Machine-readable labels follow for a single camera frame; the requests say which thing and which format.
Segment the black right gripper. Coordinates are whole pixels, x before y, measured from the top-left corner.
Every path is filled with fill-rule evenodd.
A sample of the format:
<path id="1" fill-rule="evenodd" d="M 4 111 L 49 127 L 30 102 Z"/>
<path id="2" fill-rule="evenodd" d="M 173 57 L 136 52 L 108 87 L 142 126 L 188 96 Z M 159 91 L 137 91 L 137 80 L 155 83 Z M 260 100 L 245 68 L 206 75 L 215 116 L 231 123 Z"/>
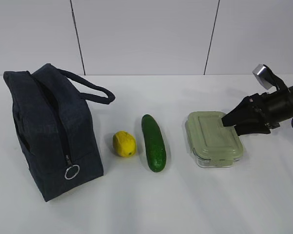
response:
<path id="1" fill-rule="evenodd" d="M 270 129 L 280 127 L 280 124 L 273 120 L 268 104 L 265 103 L 269 93 L 254 94 L 246 96 L 228 114 L 222 117 L 223 126 L 235 126 L 239 136 L 248 134 L 270 134 Z"/>

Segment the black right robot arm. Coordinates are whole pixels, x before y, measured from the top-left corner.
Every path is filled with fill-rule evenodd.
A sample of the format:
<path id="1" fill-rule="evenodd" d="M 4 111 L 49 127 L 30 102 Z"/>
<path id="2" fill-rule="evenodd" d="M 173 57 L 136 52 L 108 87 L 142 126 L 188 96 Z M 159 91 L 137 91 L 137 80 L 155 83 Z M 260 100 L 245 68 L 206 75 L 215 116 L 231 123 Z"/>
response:
<path id="1" fill-rule="evenodd" d="M 228 114 L 222 117 L 223 126 L 233 126 L 236 133 L 270 134 L 271 129 L 293 118 L 293 86 L 271 94 L 246 96 Z"/>

